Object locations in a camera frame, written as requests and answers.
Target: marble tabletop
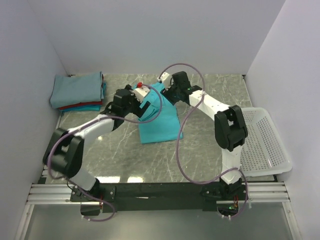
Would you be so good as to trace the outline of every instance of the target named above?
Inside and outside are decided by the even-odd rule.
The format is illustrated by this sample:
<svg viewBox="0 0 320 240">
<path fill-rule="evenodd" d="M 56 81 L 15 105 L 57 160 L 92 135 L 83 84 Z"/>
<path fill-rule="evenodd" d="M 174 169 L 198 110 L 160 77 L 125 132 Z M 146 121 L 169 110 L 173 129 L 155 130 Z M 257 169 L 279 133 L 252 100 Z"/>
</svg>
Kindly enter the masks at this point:
<svg viewBox="0 0 320 240">
<path fill-rule="evenodd" d="M 138 82 L 153 84 L 154 74 L 106 74 L 107 84 L 104 106 L 113 100 L 117 89 Z M 240 74 L 205 74 L 205 91 L 215 99 L 242 108 L 252 107 L 246 84 Z M 189 74 L 191 85 L 202 86 L 197 74 Z M 180 122 L 190 107 L 176 104 Z M 99 114 L 96 111 L 66 112 L 59 127 L 68 129 L 79 126 Z M 128 119 L 136 119 L 133 114 Z M 185 173 L 196 181 L 214 178 L 222 170 L 222 152 L 215 140 L 214 122 L 196 110 L 187 120 L 180 141 L 179 158 Z M 127 182 L 186 182 L 181 175 L 175 155 L 176 141 L 141 144 L 137 124 L 124 122 L 117 130 L 98 137 L 83 153 L 82 164 L 103 183 Z M 249 181 L 274 181 L 272 175 L 249 177 Z M 47 179 L 47 183 L 59 180 Z"/>
</svg>

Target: stack of folded clothes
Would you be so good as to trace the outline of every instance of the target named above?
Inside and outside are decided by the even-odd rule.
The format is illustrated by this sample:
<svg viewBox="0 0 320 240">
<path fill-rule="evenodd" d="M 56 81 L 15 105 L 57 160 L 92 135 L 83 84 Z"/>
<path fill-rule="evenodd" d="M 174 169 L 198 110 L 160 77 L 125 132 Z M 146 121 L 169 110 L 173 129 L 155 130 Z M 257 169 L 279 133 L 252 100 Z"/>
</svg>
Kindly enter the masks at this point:
<svg viewBox="0 0 320 240">
<path fill-rule="evenodd" d="M 102 72 L 83 76 L 55 76 L 50 103 L 54 109 L 69 111 L 100 111 L 106 83 Z"/>
</svg>

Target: gray folded cloth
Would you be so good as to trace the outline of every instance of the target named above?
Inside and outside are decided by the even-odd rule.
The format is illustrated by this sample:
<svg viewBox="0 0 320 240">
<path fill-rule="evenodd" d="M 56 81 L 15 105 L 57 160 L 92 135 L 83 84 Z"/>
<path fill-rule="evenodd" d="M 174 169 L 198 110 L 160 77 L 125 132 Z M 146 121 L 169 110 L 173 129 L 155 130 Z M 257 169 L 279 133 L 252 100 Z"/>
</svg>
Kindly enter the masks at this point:
<svg viewBox="0 0 320 240">
<path fill-rule="evenodd" d="M 98 102 L 104 98 L 102 72 L 84 76 L 56 75 L 50 103 L 54 109 L 64 106 Z"/>
</svg>

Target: white laundry basket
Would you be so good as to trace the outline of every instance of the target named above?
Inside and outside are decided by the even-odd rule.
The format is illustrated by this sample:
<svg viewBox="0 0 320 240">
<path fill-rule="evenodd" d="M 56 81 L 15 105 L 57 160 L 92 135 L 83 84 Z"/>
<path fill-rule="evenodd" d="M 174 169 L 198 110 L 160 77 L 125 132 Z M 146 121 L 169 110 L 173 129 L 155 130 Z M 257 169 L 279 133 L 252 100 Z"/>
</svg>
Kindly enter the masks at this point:
<svg viewBox="0 0 320 240">
<path fill-rule="evenodd" d="M 244 175 L 257 177 L 290 171 L 291 160 L 269 113 L 261 107 L 242 108 L 242 113 L 248 130 L 240 160 Z"/>
</svg>

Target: white wall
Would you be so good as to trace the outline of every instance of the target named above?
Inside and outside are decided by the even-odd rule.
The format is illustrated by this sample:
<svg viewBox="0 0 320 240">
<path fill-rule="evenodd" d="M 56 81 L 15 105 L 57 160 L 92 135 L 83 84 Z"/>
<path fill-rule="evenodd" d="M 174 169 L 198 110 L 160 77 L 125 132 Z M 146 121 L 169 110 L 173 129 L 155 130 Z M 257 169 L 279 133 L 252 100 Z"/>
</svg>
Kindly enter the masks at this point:
<svg viewBox="0 0 320 240">
<path fill-rule="evenodd" d="M 286 0 L 246 76 L 291 155 L 285 184 L 305 240 L 320 239 L 319 13 L 319 0 Z"/>
<path fill-rule="evenodd" d="M 13 239 L 57 122 L 49 105 L 65 70 L 27 0 L 0 0 L 0 233 Z"/>
<path fill-rule="evenodd" d="M 68 73 L 246 74 L 285 0 L 29 0 Z"/>
</svg>

